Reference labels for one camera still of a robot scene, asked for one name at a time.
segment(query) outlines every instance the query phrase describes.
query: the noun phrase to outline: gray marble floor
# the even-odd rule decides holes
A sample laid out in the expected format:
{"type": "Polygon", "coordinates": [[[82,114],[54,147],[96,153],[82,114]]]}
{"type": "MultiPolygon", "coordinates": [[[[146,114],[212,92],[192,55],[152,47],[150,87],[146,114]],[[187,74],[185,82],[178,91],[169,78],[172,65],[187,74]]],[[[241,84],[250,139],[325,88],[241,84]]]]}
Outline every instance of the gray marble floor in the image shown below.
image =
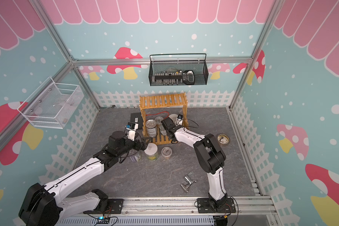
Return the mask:
{"type": "MultiPolygon", "coordinates": [[[[182,108],[157,108],[146,111],[155,114],[169,111],[170,114],[182,112],[182,108]]],[[[108,142],[108,137],[117,130],[124,130],[129,122],[131,113],[140,112],[139,108],[109,108],[101,109],[88,141],[79,156],[77,166],[98,152],[108,142]]],[[[223,170],[224,185],[228,195],[251,196],[254,191],[248,176],[243,157],[232,129],[230,119],[225,108],[188,108],[187,118],[196,121],[199,128],[190,130],[199,134],[218,133],[228,134],[230,145],[223,147],[226,161],[223,170]]],[[[173,154],[171,159],[165,160],[162,156],[150,162],[142,153],[139,162],[126,159],[123,164],[116,164],[103,174],[100,174],[76,189],[70,197],[83,195],[92,189],[100,189],[109,197],[127,196],[207,196],[207,174],[201,169],[194,149],[184,143],[169,144],[173,154]],[[184,176],[193,172],[192,179],[197,179],[185,193],[180,184],[184,176]]]]}

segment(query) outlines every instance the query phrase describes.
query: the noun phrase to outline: black bracket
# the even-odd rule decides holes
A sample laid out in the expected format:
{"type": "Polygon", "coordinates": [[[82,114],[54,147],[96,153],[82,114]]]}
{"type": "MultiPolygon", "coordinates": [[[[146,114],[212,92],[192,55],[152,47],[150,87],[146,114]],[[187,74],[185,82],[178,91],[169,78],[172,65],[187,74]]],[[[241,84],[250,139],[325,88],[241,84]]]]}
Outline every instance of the black bracket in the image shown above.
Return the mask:
{"type": "Polygon", "coordinates": [[[198,198],[196,207],[199,210],[199,213],[227,213],[229,214],[229,213],[236,212],[235,203],[232,198],[227,198],[225,204],[222,206],[223,208],[217,211],[211,208],[209,198],[198,198]]]}
{"type": "MultiPolygon", "coordinates": [[[[123,208],[123,199],[108,199],[108,205],[104,213],[107,214],[121,214],[123,208]]],[[[103,214],[103,212],[89,210],[88,214],[103,214]]]]}

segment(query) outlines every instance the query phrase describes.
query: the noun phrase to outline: white wire basket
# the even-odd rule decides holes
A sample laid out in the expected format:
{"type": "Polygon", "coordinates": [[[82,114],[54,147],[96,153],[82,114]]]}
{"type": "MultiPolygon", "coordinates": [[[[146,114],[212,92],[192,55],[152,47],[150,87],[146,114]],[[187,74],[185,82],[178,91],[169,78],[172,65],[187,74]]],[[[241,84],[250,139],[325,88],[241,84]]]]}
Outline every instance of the white wire basket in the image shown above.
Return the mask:
{"type": "Polygon", "coordinates": [[[55,83],[49,77],[18,107],[18,111],[35,127],[63,129],[83,97],[79,85],[55,83]],[[38,97],[23,107],[44,84],[48,85],[38,97]]]}

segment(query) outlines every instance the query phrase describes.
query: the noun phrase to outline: metal faucet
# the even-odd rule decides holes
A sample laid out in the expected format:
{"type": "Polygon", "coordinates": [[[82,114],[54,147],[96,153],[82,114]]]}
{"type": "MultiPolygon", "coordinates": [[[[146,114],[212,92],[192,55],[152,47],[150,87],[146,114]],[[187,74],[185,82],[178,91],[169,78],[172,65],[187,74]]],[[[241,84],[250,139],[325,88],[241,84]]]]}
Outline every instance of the metal faucet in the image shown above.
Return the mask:
{"type": "Polygon", "coordinates": [[[190,189],[190,185],[197,182],[197,180],[191,180],[190,176],[192,175],[192,172],[189,172],[186,176],[185,176],[185,183],[181,184],[181,188],[187,193],[190,189]]]}

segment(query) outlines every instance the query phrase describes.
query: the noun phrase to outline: wooden rack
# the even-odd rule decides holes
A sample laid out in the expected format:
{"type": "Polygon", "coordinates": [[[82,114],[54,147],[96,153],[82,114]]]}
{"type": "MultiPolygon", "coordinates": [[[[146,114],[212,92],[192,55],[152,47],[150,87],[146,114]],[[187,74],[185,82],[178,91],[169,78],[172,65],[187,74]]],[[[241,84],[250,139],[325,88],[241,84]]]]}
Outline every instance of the wooden rack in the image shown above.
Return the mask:
{"type": "MultiPolygon", "coordinates": [[[[143,117],[143,135],[148,137],[146,129],[146,109],[149,108],[160,108],[160,107],[176,107],[182,106],[183,117],[187,118],[187,97],[186,93],[180,94],[167,94],[167,95],[158,95],[158,96],[140,96],[140,112],[143,117]]],[[[187,120],[183,120],[182,125],[184,127],[188,126],[187,120]]],[[[152,138],[152,142],[156,145],[158,144],[170,144],[172,140],[168,136],[163,136],[160,133],[159,128],[157,127],[157,137],[152,138]]]]}

